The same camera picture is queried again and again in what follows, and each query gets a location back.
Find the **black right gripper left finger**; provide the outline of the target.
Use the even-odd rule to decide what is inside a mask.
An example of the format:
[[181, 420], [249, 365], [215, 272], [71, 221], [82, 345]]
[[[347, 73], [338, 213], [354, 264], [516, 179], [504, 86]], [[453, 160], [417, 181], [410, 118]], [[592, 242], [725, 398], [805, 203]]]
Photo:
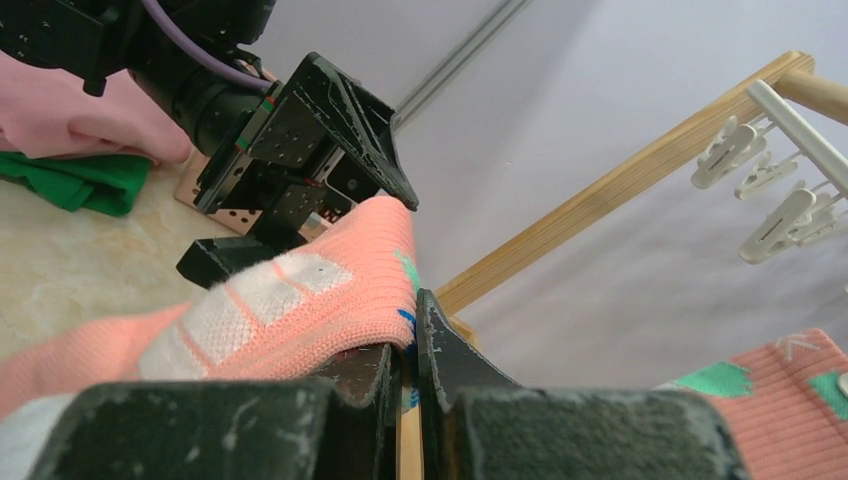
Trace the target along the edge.
[[59, 417], [34, 479], [392, 479], [400, 359], [343, 353], [290, 381], [101, 384]]

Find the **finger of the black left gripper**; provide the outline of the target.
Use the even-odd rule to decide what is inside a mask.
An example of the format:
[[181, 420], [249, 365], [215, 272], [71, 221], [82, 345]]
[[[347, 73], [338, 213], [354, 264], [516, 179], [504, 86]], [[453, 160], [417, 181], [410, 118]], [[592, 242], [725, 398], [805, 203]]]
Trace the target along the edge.
[[195, 240], [176, 264], [177, 272], [204, 289], [308, 242], [301, 232], [311, 218], [290, 222], [260, 218], [244, 236]]
[[415, 212], [419, 198], [398, 159], [395, 111], [316, 52], [305, 56], [282, 90], [280, 113], [318, 135], [318, 165], [306, 170], [352, 203], [379, 192]]

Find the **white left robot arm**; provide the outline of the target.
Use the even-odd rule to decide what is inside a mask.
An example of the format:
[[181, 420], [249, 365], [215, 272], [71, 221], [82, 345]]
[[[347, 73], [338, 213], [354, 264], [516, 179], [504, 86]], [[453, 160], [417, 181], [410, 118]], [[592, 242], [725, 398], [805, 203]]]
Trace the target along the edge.
[[401, 169], [394, 110], [311, 52], [273, 80], [245, 46], [262, 35], [270, 1], [5, 1], [1, 48], [61, 69], [99, 96], [126, 70], [208, 161], [194, 205], [255, 214], [240, 237], [194, 242], [178, 262], [208, 288], [312, 240], [363, 201], [418, 197]]

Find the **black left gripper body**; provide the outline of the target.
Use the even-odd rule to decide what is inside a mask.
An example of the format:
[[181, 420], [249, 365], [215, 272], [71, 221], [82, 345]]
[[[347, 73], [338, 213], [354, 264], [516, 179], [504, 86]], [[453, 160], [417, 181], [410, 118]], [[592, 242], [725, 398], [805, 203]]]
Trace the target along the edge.
[[294, 223], [319, 209], [327, 187], [306, 170], [318, 165], [318, 135], [296, 129], [280, 102], [265, 100], [203, 168], [193, 200], [200, 212], [245, 232], [266, 213]]

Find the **pink sock with green pattern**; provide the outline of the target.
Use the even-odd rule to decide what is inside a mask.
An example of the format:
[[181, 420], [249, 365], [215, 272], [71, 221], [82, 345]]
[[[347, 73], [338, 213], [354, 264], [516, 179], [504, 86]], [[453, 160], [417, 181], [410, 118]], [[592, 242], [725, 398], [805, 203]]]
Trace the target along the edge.
[[821, 329], [665, 383], [705, 396], [754, 479], [847, 476], [847, 356]]

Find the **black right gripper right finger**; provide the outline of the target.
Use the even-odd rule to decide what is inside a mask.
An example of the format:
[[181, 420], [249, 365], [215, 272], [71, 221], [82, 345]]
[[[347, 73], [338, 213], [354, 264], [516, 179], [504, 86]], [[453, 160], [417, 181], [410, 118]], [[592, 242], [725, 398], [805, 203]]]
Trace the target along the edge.
[[416, 340], [428, 479], [745, 479], [729, 427], [677, 390], [539, 389], [495, 367], [420, 290]]

